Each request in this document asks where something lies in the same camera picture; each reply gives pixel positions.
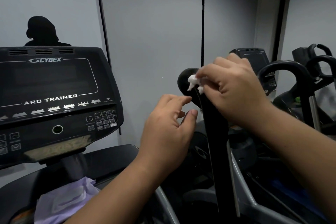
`right hand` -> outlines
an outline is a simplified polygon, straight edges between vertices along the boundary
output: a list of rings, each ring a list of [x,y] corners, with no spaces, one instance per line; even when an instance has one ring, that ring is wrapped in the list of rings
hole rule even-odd
[[[202,81],[207,98],[226,119],[243,128],[262,125],[273,108],[250,62],[234,53],[216,58],[196,77],[207,78]]]

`round button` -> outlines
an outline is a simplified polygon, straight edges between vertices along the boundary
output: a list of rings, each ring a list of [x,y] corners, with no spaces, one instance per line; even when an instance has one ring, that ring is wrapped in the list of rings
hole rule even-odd
[[[56,135],[60,134],[63,132],[63,127],[61,125],[54,126],[52,128],[52,132]]]

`gray wall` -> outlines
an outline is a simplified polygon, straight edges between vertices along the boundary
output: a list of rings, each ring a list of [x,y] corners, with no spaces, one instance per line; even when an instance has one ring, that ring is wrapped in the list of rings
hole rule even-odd
[[[104,50],[97,0],[0,0],[0,6],[0,47],[23,46],[30,40],[26,36],[28,19],[42,15],[55,25],[61,42]],[[115,132],[88,146],[87,151],[117,143]],[[30,163],[0,170],[0,187],[41,167]]]
[[[202,0],[102,0],[112,71],[124,108],[120,144],[139,145],[163,94],[181,95],[177,78],[201,65]],[[189,104],[184,110],[195,108]]]
[[[258,0],[205,0],[204,64],[254,46],[257,6]]]
[[[336,54],[336,0],[290,0],[281,59],[293,60],[292,51],[310,44],[325,44]],[[325,72],[328,67],[320,63]],[[277,95],[289,90],[294,76],[286,71],[279,73]],[[316,93],[320,106],[331,116],[336,114],[334,85]]]

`console vent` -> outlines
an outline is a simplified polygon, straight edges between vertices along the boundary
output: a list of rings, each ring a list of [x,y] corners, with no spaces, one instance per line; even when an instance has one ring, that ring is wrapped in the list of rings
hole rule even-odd
[[[245,52],[259,52],[259,49],[246,49]]]
[[[74,50],[73,49],[58,49],[58,52],[60,54],[73,54]]]
[[[52,54],[53,50],[52,49],[36,49],[35,53],[36,54]]]
[[[28,50],[27,49],[10,49],[9,55],[27,55]]]

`purple towel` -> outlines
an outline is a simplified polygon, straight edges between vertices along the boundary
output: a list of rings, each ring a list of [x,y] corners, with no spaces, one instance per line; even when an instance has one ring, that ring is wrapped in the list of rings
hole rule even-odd
[[[84,177],[41,195],[36,205],[34,224],[64,222],[99,193],[95,183],[95,180]]]

